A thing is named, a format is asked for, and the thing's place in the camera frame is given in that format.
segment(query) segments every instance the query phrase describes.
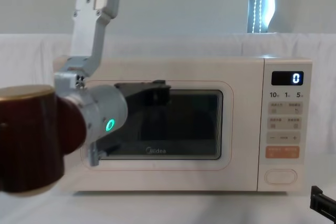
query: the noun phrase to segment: green indicator light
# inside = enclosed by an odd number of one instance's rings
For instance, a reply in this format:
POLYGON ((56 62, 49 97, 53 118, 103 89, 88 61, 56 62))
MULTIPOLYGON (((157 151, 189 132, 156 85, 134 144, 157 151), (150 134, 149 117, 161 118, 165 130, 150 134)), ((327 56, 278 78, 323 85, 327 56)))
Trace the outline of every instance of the green indicator light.
POLYGON ((114 126, 114 119, 111 119, 111 120, 107 123, 105 130, 106 130, 106 131, 110 131, 111 129, 113 129, 113 126, 114 126))

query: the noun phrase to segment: midea logo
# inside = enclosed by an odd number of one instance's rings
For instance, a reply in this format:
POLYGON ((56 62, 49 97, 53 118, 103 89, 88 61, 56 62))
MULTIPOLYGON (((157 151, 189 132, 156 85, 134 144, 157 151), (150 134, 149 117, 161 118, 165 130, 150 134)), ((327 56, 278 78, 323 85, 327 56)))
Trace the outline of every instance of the midea logo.
POLYGON ((146 148, 146 153, 147 154, 165 154, 166 150, 165 149, 152 149, 152 147, 148 146, 146 148))

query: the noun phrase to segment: white wall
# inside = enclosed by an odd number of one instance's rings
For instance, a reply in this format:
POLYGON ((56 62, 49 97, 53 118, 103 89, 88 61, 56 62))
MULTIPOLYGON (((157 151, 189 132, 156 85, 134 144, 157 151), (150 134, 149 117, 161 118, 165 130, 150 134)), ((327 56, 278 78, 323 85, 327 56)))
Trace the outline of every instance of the white wall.
MULTIPOLYGON (((75 0, 0 0, 0 33, 72 33, 75 0)), ((119 36, 245 33, 248 0, 121 0, 119 36)))
POLYGON ((336 33, 335 0, 276 0, 269 31, 336 33))

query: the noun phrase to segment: microwave button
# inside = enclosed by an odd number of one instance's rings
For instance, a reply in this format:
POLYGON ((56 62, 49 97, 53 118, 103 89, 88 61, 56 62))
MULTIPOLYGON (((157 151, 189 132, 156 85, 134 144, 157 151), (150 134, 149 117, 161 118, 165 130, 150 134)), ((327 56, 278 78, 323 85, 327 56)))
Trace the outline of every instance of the microwave button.
POLYGON ((297 116, 269 117, 267 127, 270 130, 299 130, 301 118, 297 116))
POLYGON ((299 158, 299 146, 267 146, 266 158, 299 158))
POLYGON ((266 142, 268 144, 299 144, 300 132, 292 131, 272 131, 267 133, 266 142))
POLYGON ((265 181, 269 184, 292 184, 297 179, 297 173, 291 169, 272 169, 266 172, 265 181))
POLYGON ((268 114, 278 115, 301 115, 303 112, 303 102, 269 102, 268 114))

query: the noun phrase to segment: number 0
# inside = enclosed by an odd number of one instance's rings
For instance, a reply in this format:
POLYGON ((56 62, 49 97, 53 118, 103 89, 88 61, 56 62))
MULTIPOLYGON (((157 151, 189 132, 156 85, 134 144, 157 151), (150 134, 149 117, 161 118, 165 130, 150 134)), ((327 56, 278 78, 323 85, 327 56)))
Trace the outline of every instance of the number 0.
POLYGON ((300 74, 298 73, 293 74, 293 83, 297 84, 299 82, 300 82, 300 74))

